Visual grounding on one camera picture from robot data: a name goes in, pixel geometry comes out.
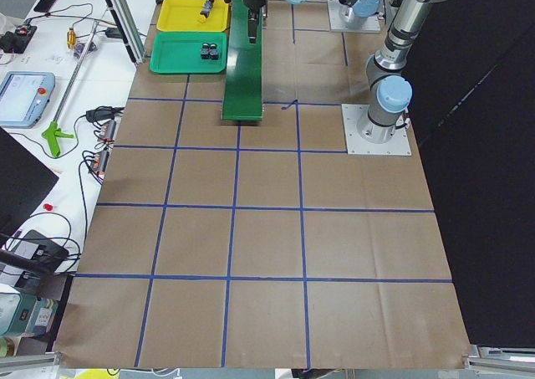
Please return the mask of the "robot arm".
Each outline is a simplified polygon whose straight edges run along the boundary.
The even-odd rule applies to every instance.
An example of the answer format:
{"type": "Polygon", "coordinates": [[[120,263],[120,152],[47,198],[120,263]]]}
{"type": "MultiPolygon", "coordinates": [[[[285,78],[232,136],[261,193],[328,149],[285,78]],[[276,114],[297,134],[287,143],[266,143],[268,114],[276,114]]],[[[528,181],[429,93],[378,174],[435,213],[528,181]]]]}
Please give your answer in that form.
{"type": "MultiPolygon", "coordinates": [[[[307,0],[285,0],[301,4],[307,0]]],[[[353,6],[358,0],[339,0],[353,6]]],[[[447,0],[402,0],[393,18],[383,46],[370,56],[366,64],[366,76],[370,88],[370,104],[367,113],[357,122],[359,135],[375,144],[386,143],[399,128],[400,115],[407,109],[412,88],[401,77],[407,54],[419,35],[423,23],[434,3],[447,0]]]]}

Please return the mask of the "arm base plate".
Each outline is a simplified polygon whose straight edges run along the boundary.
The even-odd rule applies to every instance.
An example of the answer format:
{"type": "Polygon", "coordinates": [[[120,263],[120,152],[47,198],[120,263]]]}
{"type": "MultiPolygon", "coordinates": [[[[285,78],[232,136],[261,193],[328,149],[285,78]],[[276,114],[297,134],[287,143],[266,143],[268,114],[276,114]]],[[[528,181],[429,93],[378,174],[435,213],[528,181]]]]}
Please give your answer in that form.
{"type": "Polygon", "coordinates": [[[328,0],[327,4],[331,31],[372,34],[380,32],[380,0],[358,0],[353,6],[343,5],[339,0],[328,0]]]}
{"type": "Polygon", "coordinates": [[[411,156],[408,129],[401,115],[390,127],[369,120],[368,105],[342,104],[347,153],[360,156],[411,156]]]}

